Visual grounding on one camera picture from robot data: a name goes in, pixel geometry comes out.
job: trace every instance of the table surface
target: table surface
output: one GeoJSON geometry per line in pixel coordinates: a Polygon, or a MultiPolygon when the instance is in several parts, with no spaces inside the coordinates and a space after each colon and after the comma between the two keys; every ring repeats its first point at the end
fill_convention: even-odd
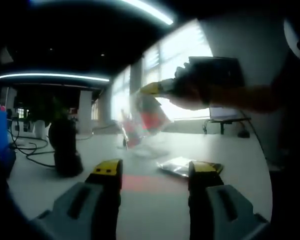
{"type": "MultiPolygon", "coordinates": [[[[248,139],[225,135],[161,132],[134,150],[122,147],[121,135],[94,135],[78,141],[84,172],[74,178],[58,177],[55,170],[26,160],[21,153],[8,180],[10,191],[30,219],[46,209],[77,182],[84,182],[104,160],[123,159],[123,187],[117,239],[188,240],[190,215],[188,185],[183,178],[165,174],[157,163],[184,157],[221,163],[224,184],[234,186],[267,220],[272,214],[272,187],[268,166],[255,135],[248,139]]],[[[53,154],[33,156],[53,164],[53,154]]]]}

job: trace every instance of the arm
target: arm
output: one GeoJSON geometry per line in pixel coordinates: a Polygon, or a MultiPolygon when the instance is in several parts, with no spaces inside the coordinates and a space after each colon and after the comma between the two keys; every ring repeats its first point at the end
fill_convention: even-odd
{"type": "Polygon", "coordinates": [[[271,86],[224,89],[211,85],[209,88],[211,104],[258,113],[271,113],[281,106],[280,100],[271,86]]]}

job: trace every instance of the white table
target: white table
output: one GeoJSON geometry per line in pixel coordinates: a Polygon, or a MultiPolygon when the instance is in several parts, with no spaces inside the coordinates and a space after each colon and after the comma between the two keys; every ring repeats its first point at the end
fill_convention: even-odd
{"type": "MultiPolygon", "coordinates": [[[[17,204],[28,218],[52,208],[54,200],[76,182],[84,182],[94,166],[103,160],[123,159],[123,189],[117,223],[119,240],[187,240],[190,235],[188,186],[181,178],[164,174],[156,163],[175,157],[221,163],[221,178],[251,201],[255,213],[267,220],[272,214],[272,187],[268,166],[257,138],[162,132],[151,140],[151,148],[169,154],[149,157],[148,147],[127,152],[119,148],[121,135],[95,135],[78,141],[84,172],[74,178],[60,178],[53,169],[36,165],[21,153],[8,181],[17,204]]],[[[36,160],[53,164],[53,155],[36,160]]]]}

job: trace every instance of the window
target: window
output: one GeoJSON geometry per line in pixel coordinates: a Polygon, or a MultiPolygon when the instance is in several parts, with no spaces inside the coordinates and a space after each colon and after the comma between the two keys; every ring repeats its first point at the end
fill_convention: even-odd
{"type": "Polygon", "coordinates": [[[128,66],[113,81],[111,92],[111,119],[121,121],[123,113],[130,114],[130,71],[128,66]]]}
{"type": "Polygon", "coordinates": [[[25,118],[25,110],[22,108],[17,108],[16,113],[18,114],[19,119],[24,119],[25,118]]]}
{"type": "MultiPolygon", "coordinates": [[[[193,20],[159,41],[144,54],[142,85],[175,77],[177,67],[189,62],[189,57],[212,57],[206,36],[197,20],[193,20]]],[[[209,109],[186,110],[158,97],[161,107],[171,120],[209,118],[209,109]]]]}
{"type": "Polygon", "coordinates": [[[96,100],[94,104],[92,104],[91,119],[98,120],[98,100],[96,100]]]}

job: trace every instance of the ceiling light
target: ceiling light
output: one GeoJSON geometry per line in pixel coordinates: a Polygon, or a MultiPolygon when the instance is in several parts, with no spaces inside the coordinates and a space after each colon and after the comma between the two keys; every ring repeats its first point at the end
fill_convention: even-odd
{"type": "Polygon", "coordinates": [[[140,0],[121,0],[123,2],[126,2],[128,4],[131,4],[143,11],[146,11],[147,13],[151,14],[152,16],[156,17],[157,19],[160,19],[161,21],[165,22],[168,25],[171,25],[174,23],[169,17],[164,15],[162,12],[158,11],[154,7],[140,1],[140,0]]]}
{"type": "Polygon", "coordinates": [[[86,80],[109,82],[109,79],[105,79],[105,78],[99,78],[93,76],[70,75],[70,74],[58,74],[58,73],[16,73],[16,74],[2,75],[0,76],[0,79],[16,78],[16,77],[60,77],[60,78],[86,79],[86,80]]]}

